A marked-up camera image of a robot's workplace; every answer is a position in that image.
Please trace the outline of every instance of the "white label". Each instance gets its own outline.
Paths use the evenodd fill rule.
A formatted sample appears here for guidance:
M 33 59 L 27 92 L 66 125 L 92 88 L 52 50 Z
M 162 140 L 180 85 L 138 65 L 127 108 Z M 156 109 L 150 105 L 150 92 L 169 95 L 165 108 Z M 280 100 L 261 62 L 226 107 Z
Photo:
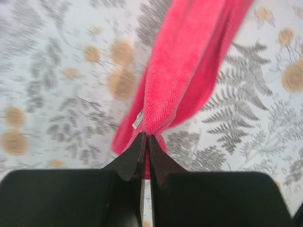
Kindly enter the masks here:
M 142 119 L 143 119 L 143 110 L 141 110 L 141 112 L 137 115 L 137 119 L 132 124 L 132 126 L 133 126 L 134 129 L 138 128 L 138 126 L 141 123 Z

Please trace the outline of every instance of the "fern leaf print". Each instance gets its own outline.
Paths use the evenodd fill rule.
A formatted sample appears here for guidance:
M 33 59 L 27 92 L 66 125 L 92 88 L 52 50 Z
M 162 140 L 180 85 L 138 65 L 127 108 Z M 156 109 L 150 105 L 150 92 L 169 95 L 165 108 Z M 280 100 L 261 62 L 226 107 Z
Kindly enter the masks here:
M 248 130 L 260 121 L 253 109 L 267 111 L 261 96 L 272 96 L 273 92 L 265 84 L 262 67 L 270 60 L 260 56 L 267 47 L 260 43 L 240 45 L 233 43 L 236 55 L 227 55 L 228 67 L 218 73 L 217 85 L 222 86 L 206 103 L 202 111 L 213 111 L 205 124 L 219 124 L 207 131 L 220 135 L 217 142 L 221 147 L 233 154 L 242 139 L 249 135 Z

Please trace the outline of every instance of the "gray fern pattern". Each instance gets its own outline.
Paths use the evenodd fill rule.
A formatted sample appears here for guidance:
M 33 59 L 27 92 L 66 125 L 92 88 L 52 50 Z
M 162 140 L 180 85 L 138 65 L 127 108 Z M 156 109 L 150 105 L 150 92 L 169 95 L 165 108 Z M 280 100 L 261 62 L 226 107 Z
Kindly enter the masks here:
M 285 178 L 284 184 L 290 186 L 298 182 L 303 176 L 303 148 L 299 150 L 300 159 L 294 161 L 289 167 L 289 174 Z
M 139 27 L 136 32 L 144 45 L 152 47 L 171 1 L 148 0 L 148 2 L 149 4 L 141 4 L 142 14 L 138 17 Z
M 220 171 L 226 161 L 225 154 L 216 146 L 196 150 L 200 134 L 188 131 L 168 136 L 168 154 L 189 171 Z
M 12 23 L 0 18 L 0 38 L 3 38 L 1 54 L 2 59 L 5 59 L 1 64 L 13 56 L 20 56 L 32 50 L 38 43 L 41 28 L 45 25 L 45 21 L 28 0 L 15 0 L 12 7 Z
M 49 38 L 49 42 L 42 50 L 31 57 L 32 63 L 29 72 L 32 80 L 27 83 L 26 111 L 34 113 L 44 105 L 43 91 L 50 91 L 57 87 L 57 70 L 61 65 L 62 50 L 58 40 Z
M 254 128 L 254 122 L 260 121 L 250 105 L 267 111 L 259 95 L 271 96 L 273 93 L 264 82 L 262 66 L 270 60 L 259 56 L 267 49 L 265 45 L 255 43 L 243 46 L 233 43 L 239 55 L 227 55 L 225 61 L 231 66 L 225 72 L 220 71 L 218 85 L 224 85 L 203 107 L 202 111 L 215 111 L 202 120 L 203 123 L 220 123 L 210 134 L 223 134 L 217 142 L 229 153 L 233 153 L 242 138 L 248 136 L 247 129 Z
M 114 7 L 125 7 L 125 0 L 90 0 L 90 5 L 96 9 L 98 9 L 101 6 L 105 6 L 108 8 Z
M 245 161 L 238 170 L 247 170 L 246 165 L 256 156 L 274 158 L 284 153 L 290 142 L 302 141 L 302 113 L 303 107 L 297 111 L 289 101 L 275 102 L 269 109 L 267 130 L 261 129 L 242 146 L 241 155 Z
M 66 44 L 70 45 L 63 33 L 63 25 L 66 13 L 72 4 L 68 1 L 59 2 L 56 0 L 40 0 L 40 2 L 46 10 L 47 16 L 54 21 L 59 36 Z
M 113 117 L 101 110 L 101 104 L 79 97 L 77 90 L 75 88 L 74 97 L 62 101 L 58 108 L 61 114 L 49 119 L 46 134 L 51 140 L 64 142 L 71 158 L 79 158 L 88 165 L 102 154 L 102 150 L 91 144 L 89 139 L 116 130 L 117 125 L 112 123 Z

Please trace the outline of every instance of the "gray leaf print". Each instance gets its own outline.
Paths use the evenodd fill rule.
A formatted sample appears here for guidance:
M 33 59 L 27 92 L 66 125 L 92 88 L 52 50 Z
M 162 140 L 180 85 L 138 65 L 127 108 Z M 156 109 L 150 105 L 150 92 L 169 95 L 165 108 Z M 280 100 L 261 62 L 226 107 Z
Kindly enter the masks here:
M 29 113 L 34 113 L 36 109 L 44 105 L 41 88 L 44 87 L 46 91 L 50 91 L 58 86 L 56 70 L 60 61 L 60 53 L 59 44 L 53 38 L 49 38 L 46 50 L 37 51 L 32 55 L 29 71 L 34 80 L 28 82 L 26 88 L 29 97 L 26 105 Z
M 80 153 L 80 160 L 83 161 L 85 165 L 89 163 L 89 151 L 88 150 L 82 150 Z
M 125 0 L 90 0 L 90 5 L 96 9 L 98 9 L 100 6 L 105 6 L 108 8 L 114 7 L 125 7 L 126 1 Z
M 244 168 L 246 171 L 257 171 L 269 174 L 274 168 L 274 163 L 271 159 L 263 159 L 259 164 L 254 164 L 251 167 Z
M 71 145 L 68 145 L 65 148 L 65 150 L 71 152 L 71 157 L 72 158 L 74 158 L 74 159 L 76 158 L 77 152 L 78 152 L 77 144 L 76 143 L 72 143 Z
M 189 154 L 199 140 L 199 134 L 188 131 L 174 132 L 168 136 L 166 143 L 169 156 L 184 168 L 190 163 Z
M 71 126 L 69 124 L 64 124 L 64 126 L 63 126 L 63 132 L 65 134 L 69 135 L 70 132 L 71 132 Z
M 265 85 L 261 69 L 262 65 L 270 61 L 258 54 L 266 50 L 266 46 L 259 43 L 254 46 L 239 44 L 233 46 L 241 55 L 227 55 L 225 58 L 225 61 L 232 66 L 226 69 L 225 73 L 221 71 L 218 74 L 218 84 L 225 85 L 225 88 L 215 93 L 202 109 L 202 111 L 219 109 L 202 122 L 220 123 L 218 127 L 207 132 L 223 134 L 217 142 L 222 142 L 221 147 L 230 154 L 234 153 L 242 138 L 249 135 L 245 129 L 255 127 L 250 121 L 260 121 L 249 104 L 267 111 L 258 92 L 262 95 L 272 95 L 272 91 Z M 272 154 L 278 150 L 266 149 L 264 152 Z
M 269 109 L 268 119 L 268 131 L 259 131 L 253 136 L 251 142 L 246 142 L 241 148 L 245 162 L 238 169 L 245 169 L 244 166 L 257 155 L 276 157 L 277 154 L 285 152 L 288 142 L 297 141 L 300 138 L 298 133 L 302 133 L 303 116 L 290 107 L 289 101 L 275 102 Z
M 289 167 L 289 175 L 286 176 L 284 185 L 290 186 L 302 179 L 303 175 L 303 157 L 293 162 Z
M 270 60 L 264 59 L 258 55 L 260 51 L 265 51 L 267 47 L 256 43 L 254 46 L 243 46 L 232 44 L 243 56 L 227 55 L 225 61 L 238 70 L 242 70 L 245 75 L 246 83 L 251 83 L 255 89 L 263 95 L 271 96 L 272 91 L 267 87 L 264 81 L 262 66 L 270 63 Z
M 27 0 L 14 1 L 13 10 L 14 25 L 8 30 L 4 44 L 3 55 L 10 59 L 13 55 L 21 55 L 32 50 L 37 44 L 40 30 L 45 21 Z
M 141 4 L 142 15 L 138 17 L 139 27 L 136 32 L 144 45 L 152 47 L 171 0 L 148 0 L 148 2 L 149 4 Z
M 47 16 L 50 17 L 57 28 L 58 34 L 61 39 L 70 46 L 68 40 L 63 33 L 63 25 L 66 13 L 68 12 L 70 6 L 72 5 L 68 1 L 63 1 L 61 5 L 56 5 L 57 1 L 50 0 L 40 0 L 42 7 L 46 10 Z
M 225 154 L 216 146 L 210 146 L 195 153 L 192 171 L 220 171 L 226 161 Z

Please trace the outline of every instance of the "microfiber towel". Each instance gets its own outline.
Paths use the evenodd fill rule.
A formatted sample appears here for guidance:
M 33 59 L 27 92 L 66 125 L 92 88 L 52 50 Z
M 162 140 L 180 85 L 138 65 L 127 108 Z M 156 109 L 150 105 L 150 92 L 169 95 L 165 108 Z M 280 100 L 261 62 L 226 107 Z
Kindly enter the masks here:
M 192 117 L 206 103 L 251 2 L 172 1 L 132 107 L 112 141 L 115 153 L 123 153 L 140 132 L 155 135 L 167 151 L 161 133 Z M 141 111 L 142 121 L 133 127 Z

